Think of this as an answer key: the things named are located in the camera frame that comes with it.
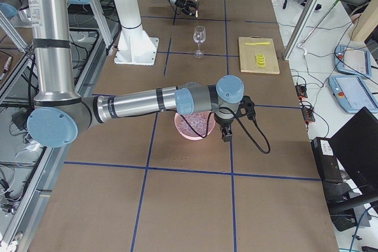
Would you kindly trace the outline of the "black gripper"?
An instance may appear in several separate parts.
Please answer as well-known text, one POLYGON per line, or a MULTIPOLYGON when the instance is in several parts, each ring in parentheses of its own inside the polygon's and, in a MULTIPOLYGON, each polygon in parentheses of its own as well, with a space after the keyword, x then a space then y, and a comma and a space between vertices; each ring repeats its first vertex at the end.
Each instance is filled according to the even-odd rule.
POLYGON ((231 125, 234 121, 234 117, 231 118, 223 118, 219 116, 217 113, 214 114, 214 119, 217 124, 220 126, 221 129, 221 138, 224 142, 231 142, 233 133, 231 130, 231 125))
POLYGON ((187 6, 198 6, 198 0, 195 0, 195 1, 192 1, 192 0, 176 0, 175 6, 178 7, 178 8, 183 8, 181 10, 181 12, 183 14, 193 17, 194 16, 193 11, 191 11, 190 9, 187 9, 185 7, 187 7, 187 6))

